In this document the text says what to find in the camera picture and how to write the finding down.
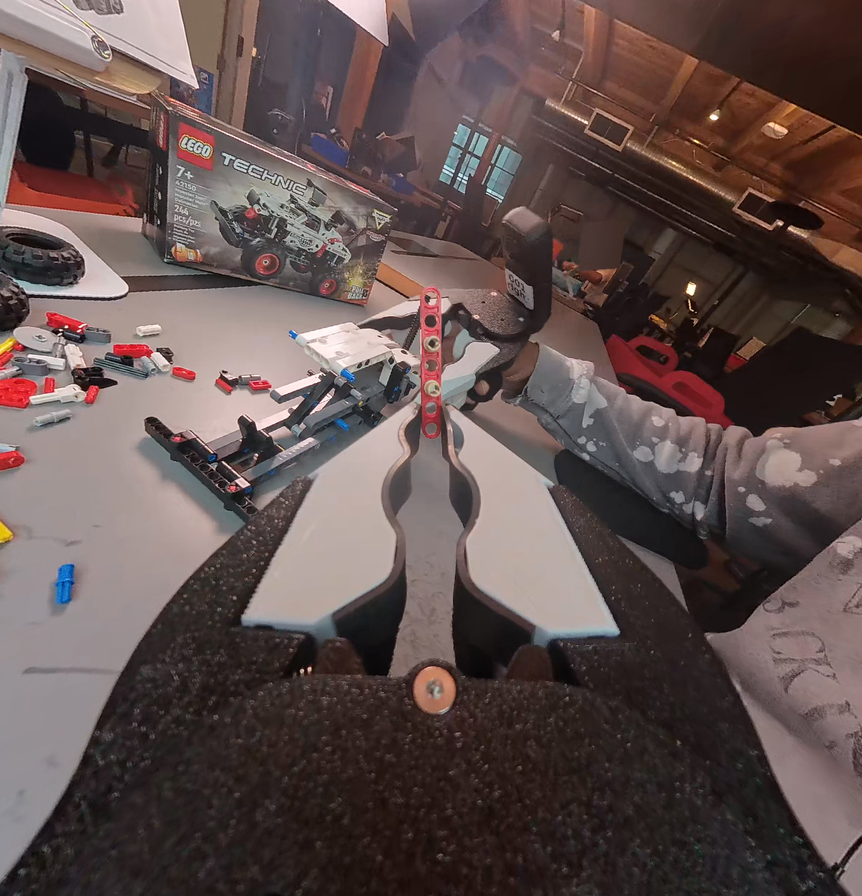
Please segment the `large printed instruction sheet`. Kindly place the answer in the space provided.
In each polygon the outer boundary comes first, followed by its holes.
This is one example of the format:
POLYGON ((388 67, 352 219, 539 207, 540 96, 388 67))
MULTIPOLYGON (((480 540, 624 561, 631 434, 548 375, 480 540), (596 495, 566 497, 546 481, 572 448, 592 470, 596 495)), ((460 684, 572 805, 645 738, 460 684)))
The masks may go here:
POLYGON ((383 46, 388 46, 388 12, 385 1, 332 0, 329 3, 383 46))

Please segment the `person's right hand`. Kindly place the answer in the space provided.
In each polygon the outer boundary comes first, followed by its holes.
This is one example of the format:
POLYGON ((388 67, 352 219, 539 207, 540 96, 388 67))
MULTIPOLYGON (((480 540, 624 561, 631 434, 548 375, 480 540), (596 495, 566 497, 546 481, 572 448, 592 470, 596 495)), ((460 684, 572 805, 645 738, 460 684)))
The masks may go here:
POLYGON ((502 371, 500 392, 503 400, 511 403, 518 400, 534 374, 539 352, 540 346, 537 342, 527 342, 513 362, 502 371))

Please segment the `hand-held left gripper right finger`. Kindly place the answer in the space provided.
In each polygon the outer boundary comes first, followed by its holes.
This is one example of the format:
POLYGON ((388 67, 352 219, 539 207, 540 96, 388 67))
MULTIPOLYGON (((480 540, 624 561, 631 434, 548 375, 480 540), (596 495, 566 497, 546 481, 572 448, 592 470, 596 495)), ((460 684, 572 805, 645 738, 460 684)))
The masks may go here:
POLYGON ((456 409, 443 416, 449 499, 462 524, 452 643, 466 676, 493 676, 531 645, 619 636, 556 486, 456 409))

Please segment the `toy truck chassis model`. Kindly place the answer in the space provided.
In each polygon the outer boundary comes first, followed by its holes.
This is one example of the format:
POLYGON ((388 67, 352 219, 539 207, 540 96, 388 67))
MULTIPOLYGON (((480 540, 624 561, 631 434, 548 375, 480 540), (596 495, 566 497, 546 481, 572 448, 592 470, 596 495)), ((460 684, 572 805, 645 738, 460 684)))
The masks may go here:
POLYGON ((418 387, 417 357, 387 349, 355 323, 291 336, 314 370, 266 392, 279 406, 273 414, 242 415, 231 431, 209 438, 156 417, 144 422, 146 435, 243 521, 257 514, 258 487, 323 446, 370 431, 418 387))

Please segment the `grey desk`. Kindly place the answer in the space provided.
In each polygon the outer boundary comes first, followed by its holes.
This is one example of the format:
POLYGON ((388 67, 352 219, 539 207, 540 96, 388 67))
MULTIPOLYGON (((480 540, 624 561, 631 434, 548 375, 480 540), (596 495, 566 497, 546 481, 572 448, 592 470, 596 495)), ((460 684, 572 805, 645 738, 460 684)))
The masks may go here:
POLYGON ((0 546, 0 881, 64 793, 118 675, 168 600, 239 527, 144 432, 144 419, 202 437, 258 420, 277 406, 263 394, 223 395, 221 369, 273 385, 309 363, 290 330, 374 315, 403 300, 377 282, 366 308, 273 287, 141 291, 188 272, 163 263, 134 218, 42 210, 93 249, 129 285, 108 302, 33 303, 44 313, 92 322, 126 339, 137 325, 162 328, 196 379, 121 376, 63 424, 32 429, 38 409, 0 409, 0 442, 26 462, 0 473, 0 519, 14 539, 0 546), (58 567, 76 566, 73 599, 58 606, 58 567))

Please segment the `toy truck set box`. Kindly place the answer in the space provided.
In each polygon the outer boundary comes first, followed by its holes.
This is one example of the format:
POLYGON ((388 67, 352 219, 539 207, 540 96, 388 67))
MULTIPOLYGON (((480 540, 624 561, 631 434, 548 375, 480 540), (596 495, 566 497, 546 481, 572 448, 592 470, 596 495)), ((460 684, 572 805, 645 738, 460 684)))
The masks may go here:
POLYGON ((368 303, 389 203, 161 93, 148 152, 142 233, 163 262, 368 303))

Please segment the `white document stand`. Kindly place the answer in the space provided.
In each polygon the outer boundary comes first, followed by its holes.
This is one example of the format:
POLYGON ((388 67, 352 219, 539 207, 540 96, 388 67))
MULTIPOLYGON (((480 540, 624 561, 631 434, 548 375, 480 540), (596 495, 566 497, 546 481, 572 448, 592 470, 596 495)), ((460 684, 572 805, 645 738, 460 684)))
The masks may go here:
MULTIPOLYGON (((10 210, 7 202, 31 67, 135 96, 155 91, 167 74, 118 50, 98 48, 88 32, 53 2, 0 1, 0 226, 35 230, 55 223, 10 210)), ((88 245, 78 244, 72 231, 59 227, 44 232, 73 244, 85 260, 86 273, 78 284, 67 287, 14 280, 28 297, 115 300, 127 294, 125 281, 88 245)))

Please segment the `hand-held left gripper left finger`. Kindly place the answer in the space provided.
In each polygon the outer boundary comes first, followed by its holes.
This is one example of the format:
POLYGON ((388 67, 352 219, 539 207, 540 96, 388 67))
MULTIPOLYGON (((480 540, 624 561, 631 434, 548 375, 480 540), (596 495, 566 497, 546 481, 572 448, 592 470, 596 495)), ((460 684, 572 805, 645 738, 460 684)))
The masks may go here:
POLYGON ((370 675, 392 665, 406 603, 405 537, 414 408, 399 410, 312 475, 242 615, 248 628, 345 639, 370 675))

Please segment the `person's right forearm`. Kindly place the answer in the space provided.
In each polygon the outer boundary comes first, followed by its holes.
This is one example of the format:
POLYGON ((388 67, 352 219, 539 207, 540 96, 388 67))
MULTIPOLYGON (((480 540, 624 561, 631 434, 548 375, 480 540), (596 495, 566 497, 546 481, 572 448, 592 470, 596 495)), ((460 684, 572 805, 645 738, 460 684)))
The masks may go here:
POLYGON ((628 394, 546 346, 513 404, 698 536, 778 574, 799 574, 862 520, 862 421, 724 429, 628 394))

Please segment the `pile of red white pieces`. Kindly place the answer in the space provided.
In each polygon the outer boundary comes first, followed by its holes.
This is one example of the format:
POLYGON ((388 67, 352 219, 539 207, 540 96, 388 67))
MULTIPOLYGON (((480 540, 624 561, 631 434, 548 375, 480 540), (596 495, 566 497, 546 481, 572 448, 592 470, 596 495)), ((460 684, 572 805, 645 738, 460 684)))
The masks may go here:
POLYGON ((93 406, 116 375, 171 375, 174 352, 146 342, 161 333, 139 326, 136 342, 114 342, 110 330, 47 312, 43 326, 21 325, 0 342, 0 409, 38 409, 30 428, 55 427, 93 406))

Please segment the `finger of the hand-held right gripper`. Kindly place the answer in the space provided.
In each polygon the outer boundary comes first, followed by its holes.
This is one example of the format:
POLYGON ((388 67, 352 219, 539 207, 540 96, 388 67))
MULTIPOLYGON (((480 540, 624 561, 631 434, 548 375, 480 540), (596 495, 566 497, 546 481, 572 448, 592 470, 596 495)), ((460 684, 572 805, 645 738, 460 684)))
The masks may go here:
POLYGON ((445 407, 476 407, 491 400, 503 387, 507 357, 493 342, 458 334, 449 342, 445 360, 445 407))
POLYGON ((396 305, 357 323, 357 326, 359 330, 377 334, 387 349, 411 350, 418 340, 419 317, 419 305, 396 305))

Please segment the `red perforated toy beam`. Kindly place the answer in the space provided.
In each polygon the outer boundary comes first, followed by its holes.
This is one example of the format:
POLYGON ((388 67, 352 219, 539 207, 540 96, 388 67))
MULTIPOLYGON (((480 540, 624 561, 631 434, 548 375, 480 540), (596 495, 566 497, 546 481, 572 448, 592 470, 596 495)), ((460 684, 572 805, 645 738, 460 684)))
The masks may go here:
MULTIPOLYGON (((442 325, 442 308, 443 308, 443 299, 441 293, 437 287, 427 287, 423 290, 420 302, 419 302, 419 322, 420 322, 420 350, 421 350, 421 341, 422 337, 425 334, 436 333, 441 337, 443 343, 443 325, 442 325)), ((420 404, 420 424, 421 424, 421 432, 423 436, 429 440, 436 439, 441 434, 442 429, 442 420, 443 420, 443 402, 442 402, 442 394, 436 398, 429 398, 425 396, 425 393, 422 389, 423 381, 425 379, 437 379, 440 381, 441 386, 441 374, 443 368, 443 357, 442 357, 442 347, 441 352, 437 356, 422 356, 420 355, 421 367, 420 367, 420 392, 419 392, 419 404, 420 404)))

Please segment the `building instruction booklet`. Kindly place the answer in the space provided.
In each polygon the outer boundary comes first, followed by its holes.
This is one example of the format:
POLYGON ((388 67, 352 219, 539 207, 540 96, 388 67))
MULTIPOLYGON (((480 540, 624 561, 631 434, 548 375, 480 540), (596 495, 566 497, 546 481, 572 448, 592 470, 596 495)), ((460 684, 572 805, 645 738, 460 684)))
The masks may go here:
POLYGON ((178 1, 55 1, 100 49, 111 48, 196 86, 178 1))

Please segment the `silver ceiling duct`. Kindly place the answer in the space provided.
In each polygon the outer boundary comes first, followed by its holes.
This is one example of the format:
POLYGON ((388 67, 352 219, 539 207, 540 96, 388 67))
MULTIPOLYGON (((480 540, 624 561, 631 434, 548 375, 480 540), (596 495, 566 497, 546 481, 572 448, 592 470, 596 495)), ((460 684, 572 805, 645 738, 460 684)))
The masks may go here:
POLYGON ((726 202, 742 201, 744 192, 740 178, 743 177, 746 190, 751 194, 796 201, 818 215, 839 220, 851 229, 862 230, 862 222, 849 218, 840 210, 798 191, 792 185, 741 166, 681 132, 668 132, 667 141, 659 143, 649 133, 603 109, 594 107, 588 115, 584 115, 554 98, 545 99, 537 116, 544 124, 561 133, 597 143, 608 148, 613 156, 625 157, 634 164, 659 169, 662 177, 683 177, 726 202))

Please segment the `red plastic container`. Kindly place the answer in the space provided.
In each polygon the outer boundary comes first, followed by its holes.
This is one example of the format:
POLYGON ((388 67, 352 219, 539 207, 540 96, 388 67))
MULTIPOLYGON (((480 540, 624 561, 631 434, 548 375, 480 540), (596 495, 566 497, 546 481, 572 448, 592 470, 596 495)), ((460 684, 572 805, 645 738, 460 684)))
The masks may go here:
POLYGON ((613 334, 605 342, 605 351, 618 378, 630 376, 655 385, 679 364, 671 346, 643 335, 627 341, 613 334))
POLYGON ((732 421, 726 413, 724 396, 698 375, 674 371, 665 375, 647 375, 634 387, 646 397, 678 415, 694 417, 727 428, 732 421))

